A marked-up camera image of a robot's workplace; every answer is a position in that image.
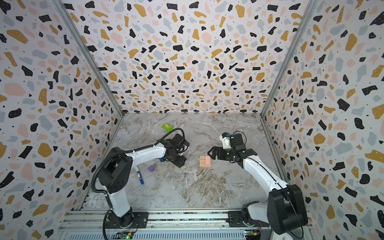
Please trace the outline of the pink block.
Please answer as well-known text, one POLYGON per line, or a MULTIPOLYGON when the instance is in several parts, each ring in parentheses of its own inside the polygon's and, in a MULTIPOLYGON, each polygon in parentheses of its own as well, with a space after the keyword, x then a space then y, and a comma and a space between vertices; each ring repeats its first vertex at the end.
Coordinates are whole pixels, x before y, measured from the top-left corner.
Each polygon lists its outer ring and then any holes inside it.
POLYGON ((205 156, 205 165, 206 166, 212 165, 212 159, 209 156, 205 156))

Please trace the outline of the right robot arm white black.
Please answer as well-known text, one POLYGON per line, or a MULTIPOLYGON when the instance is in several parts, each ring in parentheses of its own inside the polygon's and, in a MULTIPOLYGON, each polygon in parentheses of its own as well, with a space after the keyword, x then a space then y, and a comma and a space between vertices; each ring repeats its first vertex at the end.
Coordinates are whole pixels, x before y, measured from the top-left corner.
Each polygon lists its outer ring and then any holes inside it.
POLYGON ((243 205, 241 218, 244 225, 253 227, 266 223, 276 234, 281 235, 302 229, 308 224, 301 189, 283 181, 263 163, 254 150, 248 149, 242 132, 223 133, 220 140, 222 147, 212 147, 208 156, 212 160, 238 164, 254 177, 268 197, 265 204, 255 201, 243 205))

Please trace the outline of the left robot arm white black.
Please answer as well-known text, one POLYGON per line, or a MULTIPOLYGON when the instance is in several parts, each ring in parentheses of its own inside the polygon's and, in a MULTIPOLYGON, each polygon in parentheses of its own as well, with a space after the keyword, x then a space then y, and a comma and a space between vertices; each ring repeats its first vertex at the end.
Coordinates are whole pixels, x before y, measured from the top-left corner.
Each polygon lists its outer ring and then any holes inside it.
POLYGON ((103 194, 110 212, 107 217, 116 220, 121 228, 131 227, 134 220, 133 209, 128 201, 126 185, 132 169, 155 159, 171 162, 182 167, 186 162, 183 155, 190 143, 184 134, 176 134, 168 139, 168 134, 151 145, 133 150, 113 148, 95 171, 91 189, 94 193, 103 194))

